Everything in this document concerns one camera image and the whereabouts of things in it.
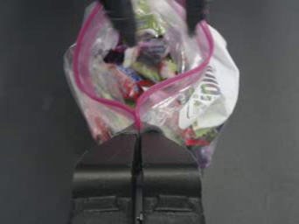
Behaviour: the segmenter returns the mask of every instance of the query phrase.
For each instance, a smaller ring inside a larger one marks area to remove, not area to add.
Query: table surface
[[[82,2],[0,3],[1,223],[68,219],[73,161],[94,145],[61,63]],[[299,223],[297,8],[296,0],[210,5],[240,94],[202,181],[208,224]]]

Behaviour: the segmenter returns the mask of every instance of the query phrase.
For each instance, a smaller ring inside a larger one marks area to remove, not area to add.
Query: ziploc bag
[[[189,37],[185,11],[173,0],[132,3],[133,48],[100,3],[88,8],[64,57],[69,86],[98,143],[122,131],[141,132],[149,124],[190,150],[204,168],[236,105],[238,70],[222,37],[204,21]]]

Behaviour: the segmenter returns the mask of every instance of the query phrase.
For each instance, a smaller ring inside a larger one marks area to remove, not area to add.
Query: gray surface
[[[0,221],[65,223],[73,155],[93,145],[61,71],[84,3],[0,4]],[[299,2],[213,0],[210,8],[241,79],[205,173],[206,223],[296,224]]]
[[[208,224],[299,223],[297,8],[295,0],[213,1],[210,23],[241,76],[205,174]]]

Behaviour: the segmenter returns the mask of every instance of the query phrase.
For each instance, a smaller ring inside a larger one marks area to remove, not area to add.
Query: clear plastic bag
[[[98,143],[129,127],[134,132],[142,131],[146,123],[157,126],[168,138],[190,149],[204,168],[210,161],[220,127],[236,104],[238,71],[224,43],[216,43],[214,46],[224,52],[220,57],[224,55],[228,59],[217,59],[216,55],[210,64],[214,55],[210,28],[204,21],[200,22],[196,36],[190,38],[184,8],[173,0],[133,0],[133,6],[138,44],[124,53],[126,65],[110,66],[105,62],[109,50],[118,48],[120,37],[101,5],[96,4],[86,16],[76,45],[65,54],[69,86]],[[170,64],[162,59],[165,54],[169,55]],[[153,58],[150,62],[158,60],[158,69],[145,66],[148,58]],[[230,90],[225,95],[221,93],[222,83],[218,83],[220,74],[214,75],[218,64],[228,67],[226,76],[233,76],[226,88],[233,88],[234,92],[230,93]],[[145,83],[150,82],[150,87],[137,86],[142,81],[137,82],[134,74],[126,73],[126,66],[148,79]],[[233,99],[228,100],[226,107],[225,97],[230,96]],[[128,105],[126,98],[134,100],[133,105]],[[225,117],[217,119],[222,116],[221,109],[225,110]],[[205,121],[208,125],[201,125],[202,116],[212,120]]]

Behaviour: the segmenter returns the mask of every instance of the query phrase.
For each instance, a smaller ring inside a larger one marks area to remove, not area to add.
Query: black clamp
[[[72,198],[72,224],[204,223],[194,158],[154,131],[116,136],[82,155]]]

